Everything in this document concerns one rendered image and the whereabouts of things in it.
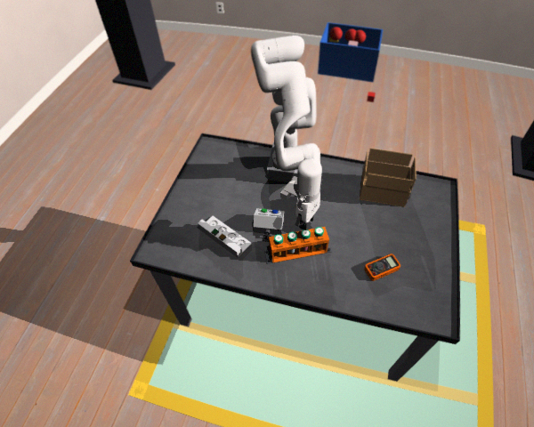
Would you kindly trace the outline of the orange pocket multimeter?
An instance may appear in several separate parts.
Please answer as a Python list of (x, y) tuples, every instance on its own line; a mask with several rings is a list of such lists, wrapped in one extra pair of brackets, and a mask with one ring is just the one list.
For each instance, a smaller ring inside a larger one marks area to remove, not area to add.
[(393, 254), (388, 254), (385, 257), (366, 264), (364, 270), (368, 274), (370, 280), (375, 281), (399, 270), (400, 266), (401, 265), (395, 256)]

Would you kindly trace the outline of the brown cardboard box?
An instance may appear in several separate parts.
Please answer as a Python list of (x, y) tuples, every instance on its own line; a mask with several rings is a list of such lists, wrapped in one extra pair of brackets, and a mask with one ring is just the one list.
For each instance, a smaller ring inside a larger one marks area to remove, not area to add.
[(405, 207), (417, 178), (416, 157), (409, 167), (412, 156), (370, 148), (361, 176), (360, 200)]

